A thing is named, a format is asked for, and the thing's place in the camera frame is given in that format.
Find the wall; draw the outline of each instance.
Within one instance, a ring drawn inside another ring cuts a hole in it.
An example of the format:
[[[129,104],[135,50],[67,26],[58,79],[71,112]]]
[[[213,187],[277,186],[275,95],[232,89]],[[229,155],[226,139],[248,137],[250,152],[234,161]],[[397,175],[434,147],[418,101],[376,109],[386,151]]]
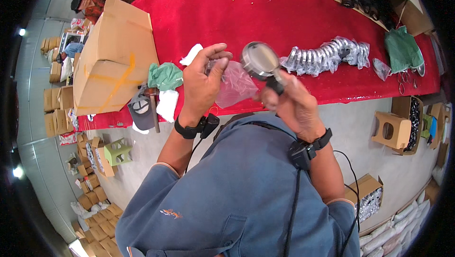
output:
[[[18,55],[15,80],[19,98],[18,149],[25,174],[55,230],[67,243],[76,240],[71,221],[77,219],[70,202],[82,195],[67,171],[66,160],[76,146],[60,146],[58,137],[47,138],[44,128],[43,90],[50,84],[50,64],[40,53],[44,38],[61,36],[75,13],[71,0],[37,0]]]

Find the person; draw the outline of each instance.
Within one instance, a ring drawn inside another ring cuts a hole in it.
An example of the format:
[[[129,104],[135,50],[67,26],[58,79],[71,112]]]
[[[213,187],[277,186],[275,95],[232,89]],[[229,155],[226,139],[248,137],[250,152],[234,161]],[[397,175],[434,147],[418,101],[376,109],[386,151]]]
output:
[[[131,4],[135,0],[122,1]],[[106,0],[73,0],[71,2],[71,10],[75,13],[85,10],[85,17],[93,24],[96,24],[98,18],[101,16],[101,13],[103,13],[105,2]]]
[[[265,87],[254,98],[277,116],[260,113],[225,125],[183,175],[194,140],[186,130],[217,97],[232,59],[226,47],[201,50],[184,69],[184,105],[117,223],[119,249],[134,257],[339,256],[354,226],[354,204],[344,198],[330,143],[316,151],[309,172],[287,156],[296,139],[314,142],[327,134],[315,97],[295,76],[281,73],[281,96]],[[206,76],[209,59],[218,60]],[[357,225],[348,240],[344,256],[359,256]]]
[[[81,53],[82,49],[84,48],[84,44],[81,43],[70,43],[66,46],[63,52],[59,53],[56,58],[56,62],[61,64],[66,57],[74,58],[76,53]]]

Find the hammer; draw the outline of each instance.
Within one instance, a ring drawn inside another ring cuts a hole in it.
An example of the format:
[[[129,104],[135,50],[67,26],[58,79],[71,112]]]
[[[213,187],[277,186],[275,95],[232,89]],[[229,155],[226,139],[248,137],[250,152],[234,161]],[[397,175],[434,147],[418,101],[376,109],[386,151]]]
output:
[[[160,132],[160,125],[158,124],[158,114],[156,113],[156,101],[155,101],[155,95],[158,95],[158,94],[159,94],[159,91],[156,88],[149,88],[149,89],[145,89],[145,91],[144,91],[145,96],[150,96],[151,112],[153,114],[153,122],[155,123],[156,133]]]

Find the shirt pocket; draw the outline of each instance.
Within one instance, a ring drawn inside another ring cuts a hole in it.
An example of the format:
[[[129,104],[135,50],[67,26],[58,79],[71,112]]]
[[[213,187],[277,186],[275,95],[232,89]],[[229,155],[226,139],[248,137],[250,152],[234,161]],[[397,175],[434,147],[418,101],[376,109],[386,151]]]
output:
[[[240,257],[240,241],[245,230],[246,216],[229,215],[219,247],[199,250],[154,250],[146,257],[214,257],[225,252],[226,257]]]

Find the man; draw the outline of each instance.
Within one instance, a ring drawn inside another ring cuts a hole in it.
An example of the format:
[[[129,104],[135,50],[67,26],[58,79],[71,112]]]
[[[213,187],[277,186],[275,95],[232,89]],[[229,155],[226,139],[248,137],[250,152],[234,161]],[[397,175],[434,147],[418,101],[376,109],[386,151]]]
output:
[[[132,3],[134,0],[122,0],[127,3]],[[71,10],[76,13],[85,10],[85,17],[93,24],[98,21],[104,10],[106,0],[73,0],[71,2]]]
[[[83,48],[84,48],[83,44],[70,43],[66,46],[63,52],[57,55],[57,59],[55,61],[61,64],[66,59],[67,56],[70,58],[74,58],[76,56],[76,53],[82,52]]]
[[[193,147],[190,127],[214,103],[232,59],[226,47],[201,50],[183,71],[184,106],[117,223],[120,250],[134,257],[339,256],[355,215],[332,146],[326,140],[316,151],[309,174],[287,155],[297,138],[321,143],[330,133],[296,77],[282,72],[281,96],[264,88],[255,97],[279,117],[257,114],[226,125],[182,176]],[[209,59],[218,61],[206,76]],[[344,256],[359,253],[354,227]]]

